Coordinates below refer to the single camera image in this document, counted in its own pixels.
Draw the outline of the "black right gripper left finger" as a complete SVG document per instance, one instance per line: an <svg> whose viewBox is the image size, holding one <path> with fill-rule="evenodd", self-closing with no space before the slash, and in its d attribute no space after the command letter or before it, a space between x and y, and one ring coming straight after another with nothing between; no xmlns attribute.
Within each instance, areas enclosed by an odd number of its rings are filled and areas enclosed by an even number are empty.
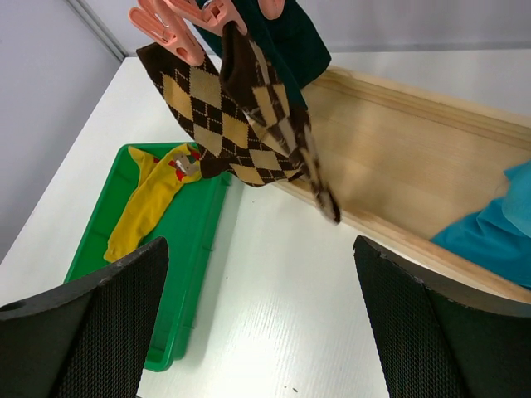
<svg viewBox="0 0 531 398"><path fill-rule="evenodd" d="M135 397L168 271L159 237L1 308L3 397Z"/></svg>

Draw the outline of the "green reindeer sock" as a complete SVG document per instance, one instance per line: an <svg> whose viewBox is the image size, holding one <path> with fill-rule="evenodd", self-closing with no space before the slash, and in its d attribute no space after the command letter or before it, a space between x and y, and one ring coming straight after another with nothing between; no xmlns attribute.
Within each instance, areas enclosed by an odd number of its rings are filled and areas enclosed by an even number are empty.
<svg viewBox="0 0 531 398"><path fill-rule="evenodd" d="M301 90L329 66L331 55L311 19L296 1L286 1L276 19L269 20L259 3L235 1L251 39L260 47L285 85L287 99L304 109Z"/></svg>

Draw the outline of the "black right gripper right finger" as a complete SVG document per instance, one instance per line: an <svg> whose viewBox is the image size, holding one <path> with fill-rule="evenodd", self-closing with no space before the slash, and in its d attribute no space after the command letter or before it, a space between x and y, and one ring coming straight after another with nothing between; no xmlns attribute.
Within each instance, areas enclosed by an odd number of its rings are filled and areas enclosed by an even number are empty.
<svg viewBox="0 0 531 398"><path fill-rule="evenodd" d="M528 397L530 306L412 263L365 236L358 280L391 397Z"/></svg>

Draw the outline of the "brown argyle sock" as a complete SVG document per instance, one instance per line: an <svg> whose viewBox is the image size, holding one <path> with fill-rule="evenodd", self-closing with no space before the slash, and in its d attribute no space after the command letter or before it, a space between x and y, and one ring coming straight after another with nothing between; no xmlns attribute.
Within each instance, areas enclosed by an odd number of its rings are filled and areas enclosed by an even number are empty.
<svg viewBox="0 0 531 398"><path fill-rule="evenodd" d="M308 111L288 100L285 84L263 50L235 22L222 28L221 87L264 129L306 177L321 213L335 224L341 211L324 176Z"/></svg>
<svg viewBox="0 0 531 398"><path fill-rule="evenodd" d="M173 117L197 145L203 177L229 172L248 186L262 187L302 176L285 155L260 141L222 89L209 57L190 66L156 42L136 54Z"/></svg>

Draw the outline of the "pink round clip hanger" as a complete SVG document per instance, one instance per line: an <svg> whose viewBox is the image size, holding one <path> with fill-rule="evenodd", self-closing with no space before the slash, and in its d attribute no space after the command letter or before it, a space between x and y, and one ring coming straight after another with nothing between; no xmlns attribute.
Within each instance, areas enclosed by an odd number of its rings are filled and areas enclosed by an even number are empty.
<svg viewBox="0 0 531 398"><path fill-rule="evenodd" d="M193 28L225 63L263 58L282 68L266 20L283 7L282 1L139 1L129 21L153 41L137 50L146 70L208 63Z"/></svg>

